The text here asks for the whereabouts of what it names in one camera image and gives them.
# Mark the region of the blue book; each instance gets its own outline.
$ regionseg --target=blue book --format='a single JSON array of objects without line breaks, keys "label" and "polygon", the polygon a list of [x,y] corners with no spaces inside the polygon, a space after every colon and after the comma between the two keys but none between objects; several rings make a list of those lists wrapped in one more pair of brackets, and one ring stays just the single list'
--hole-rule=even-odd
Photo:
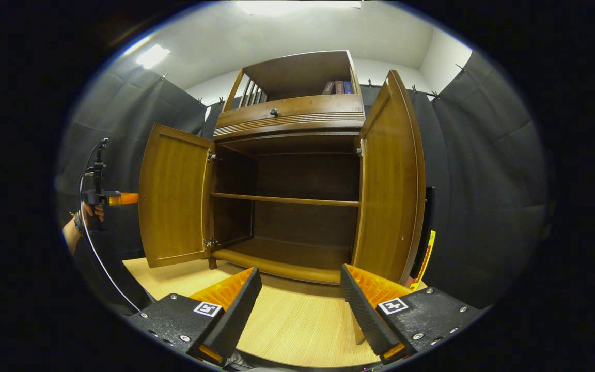
[{"label": "blue book", "polygon": [[344,94],[352,94],[352,83],[351,82],[343,82],[343,92]]}]

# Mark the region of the cabinet bottom shelf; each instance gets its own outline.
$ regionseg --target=cabinet bottom shelf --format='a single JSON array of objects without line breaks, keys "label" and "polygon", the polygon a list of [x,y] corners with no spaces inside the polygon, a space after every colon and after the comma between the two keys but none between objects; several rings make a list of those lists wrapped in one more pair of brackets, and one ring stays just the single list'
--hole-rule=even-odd
[{"label": "cabinet bottom shelf", "polygon": [[341,264],[350,263],[348,250],[260,238],[216,250],[212,256],[246,268],[257,266],[263,273],[331,285],[340,284]]}]

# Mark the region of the orange handle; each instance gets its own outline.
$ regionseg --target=orange handle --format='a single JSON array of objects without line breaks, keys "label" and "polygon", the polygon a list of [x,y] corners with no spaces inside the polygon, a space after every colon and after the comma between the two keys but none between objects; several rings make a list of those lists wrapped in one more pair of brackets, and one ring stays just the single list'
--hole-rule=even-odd
[{"label": "orange handle", "polygon": [[109,197],[109,205],[134,204],[139,202],[137,193],[120,193],[118,197]]}]

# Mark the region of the yellow label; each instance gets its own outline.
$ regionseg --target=yellow label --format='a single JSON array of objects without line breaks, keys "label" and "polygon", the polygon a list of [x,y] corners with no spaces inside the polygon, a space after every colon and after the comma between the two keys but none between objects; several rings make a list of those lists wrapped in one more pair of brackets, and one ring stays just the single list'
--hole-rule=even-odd
[{"label": "yellow label", "polygon": [[419,287],[419,283],[421,283],[422,278],[424,277],[424,271],[426,270],[426,266],[428,265],[428,259],[430,259],[430,253],[433,250],[433,243],[435,242],[435,231],[430,231],[430,238],[428,239],[428,247],[426,249],[426,255],[424,256],[424,261],[422,262],[422,267],[419,269],[419,275],[413,279],[413,283],[410,285],[410,290],[417,290]]}]

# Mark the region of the white wall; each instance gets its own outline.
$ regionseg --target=white wall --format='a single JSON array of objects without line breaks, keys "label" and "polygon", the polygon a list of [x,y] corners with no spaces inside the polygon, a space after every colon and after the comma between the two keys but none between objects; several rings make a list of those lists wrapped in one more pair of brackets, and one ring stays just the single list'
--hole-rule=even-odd
[{"label": "white wall", "polygon": [[[352,61],[355,64],[357,79],[361,85],[368,84],[369,79],[371,79],[373,85],[382,85],[387,77],[387,72],[389,70],[396,70],[399,73],[399,76],[401,76],[401,80],[403,80],[406,88],[415,84],[419,91],[430,92],[432,90],[422,73],[414,68],[388,64],[380,61],[371,61],[368,59],[354,58]],[[233,87],[233,82],[238,76],[238,71],[239,70],[231,71],[224,75],[206,80],[205,82],[198,83],[193,87],[185,89],[185,91],[196,99],[203,97],[201,103],[205,104],[205,106],[210,106],[213,103],[219,102],[220,97],[224,97],[224,100],[226,100]],[[242,95],[244,90],[245,80],[239,85],[236,97]]]},{"label": "white wall", "polygon": [[419,68],[421,75],[432,88],[427,92],[431,90],[441,92],[461,71],[456,64],[465,66],[470,55],[472,55],[470,47],[434,27],[430,47]]}]

